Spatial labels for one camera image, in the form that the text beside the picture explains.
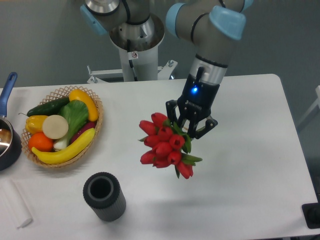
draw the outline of orange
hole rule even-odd
[[[48,138],[43,132],[38,132],[29,139],[28,148],[31,150],[33,147],[41,152],[51,152],[54,148],[54,141]]]

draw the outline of black cylindrical vase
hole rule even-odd
[[[112,222],[126,210],[126,199],[119,181],[108,172],[98,172],[85,182],[83,197],[103,221]]]

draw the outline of gray floor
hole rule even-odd
[[[17,87],[82,84],[91,70],[120,69],[108,36],[94,35],[81,17],[84,0],[0,1],[0,88],[10,72]],[[151,0],[162,21],[178,0]],[[296,123],[316,100],[320,85],[320,1],[255,0],[244,14],[243,39],[227,76],[276,74]],[[159,47],[159,65],[178,62],[177,78],[186,78],[196,49],[167,31]],[[320,176],[320,114],[299,133],[312,177]]]

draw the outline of white vegetable slice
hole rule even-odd
[[[69,125],[67,120],[60,115],[48,116],[43,124],[42,131],[50,139],[60,139],[67,134]]]

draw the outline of tulip bouquet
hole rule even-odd
[[[142,120],[139,124],[139,127],[148,135],[139,141],[152,148],[141,156],[140,162],[152,164],[156,168],[174,165],[178,178],[180,174],[185,179],[192,177],[193,166],[202,159],[188,154],[191,152],[189,135],[182,131],[176,122],[171,125],[168,117],[162,113],[153,113],[151,119],[152,122]]]

